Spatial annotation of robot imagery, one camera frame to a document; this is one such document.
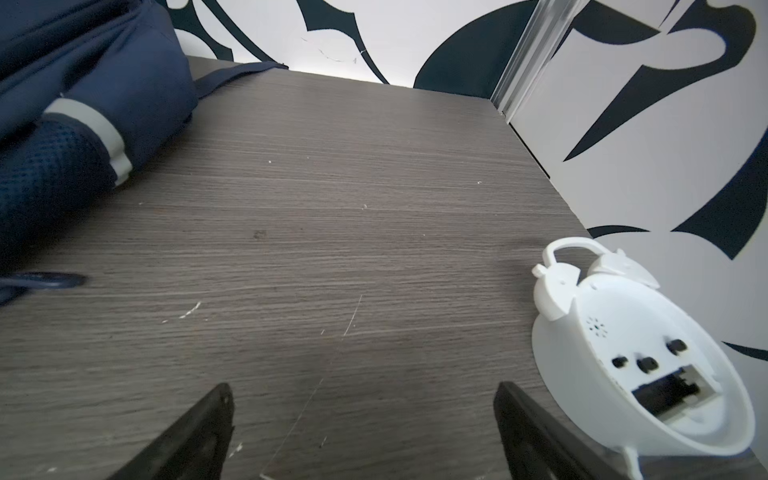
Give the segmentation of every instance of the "navy blue bag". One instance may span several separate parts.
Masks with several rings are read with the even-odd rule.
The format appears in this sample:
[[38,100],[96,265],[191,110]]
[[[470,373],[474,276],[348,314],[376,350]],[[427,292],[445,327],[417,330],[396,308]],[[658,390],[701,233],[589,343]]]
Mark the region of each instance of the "navy blue bag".
[[0,271],[33,235],[142,168],[198,98],[287,68],[245,64],[193,81],[154,0],[6,2],[0,62]]

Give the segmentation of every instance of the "tabletop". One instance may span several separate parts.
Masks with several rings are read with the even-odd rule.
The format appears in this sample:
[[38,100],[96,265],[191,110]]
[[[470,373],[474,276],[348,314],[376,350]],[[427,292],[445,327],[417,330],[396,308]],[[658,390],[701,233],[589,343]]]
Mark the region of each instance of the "tabletop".
[[[508,479],[499,382],[567,422],[532,357],[531,268],[568,236],[587,233],[487,100],[235,80],[25,258],[89,281],[0,310],[2,477],[105,478],[228,382],[225,480]],[[749,452],[644,465],[765,475]]]

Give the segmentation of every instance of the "gray wood grain surface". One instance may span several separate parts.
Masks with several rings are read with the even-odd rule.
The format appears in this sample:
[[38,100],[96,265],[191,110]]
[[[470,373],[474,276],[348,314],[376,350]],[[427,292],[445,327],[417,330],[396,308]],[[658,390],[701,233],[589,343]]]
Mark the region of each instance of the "gray wood grain surface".
[[[26,259],[90,282],[0,310],[0,477],[104,478],[229,382],[226,480],[509,478],[498,383],[564,419],[531,354],[531,268],[571,235],[586,232],[486,100],[236,80]],[[647,462],[669,472],[764,470]]]

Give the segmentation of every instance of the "white elastic band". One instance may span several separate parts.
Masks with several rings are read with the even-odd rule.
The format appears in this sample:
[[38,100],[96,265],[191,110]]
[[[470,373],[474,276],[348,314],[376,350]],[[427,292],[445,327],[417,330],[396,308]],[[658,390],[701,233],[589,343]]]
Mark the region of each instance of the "white elastic band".
[[86,104],[71,98],[53,100],[43,113],[62,114],[74,118],[90,128],[109,152],[109,164],[118,176],[114,182],[117,186],[128,179],[128,174],[134,169],[131,161],[125,155],[123,137],[114,125],[98,111]]

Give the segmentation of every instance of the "wall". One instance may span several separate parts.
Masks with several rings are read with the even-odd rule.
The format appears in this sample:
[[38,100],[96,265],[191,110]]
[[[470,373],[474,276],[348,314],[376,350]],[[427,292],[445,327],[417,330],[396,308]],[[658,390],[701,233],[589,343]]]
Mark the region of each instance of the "wall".
[[535,0],[158,0],[188,55],[490,98]]
[[768,2],[601,1],[512,126],[593,237],[723,342],[768,465]]

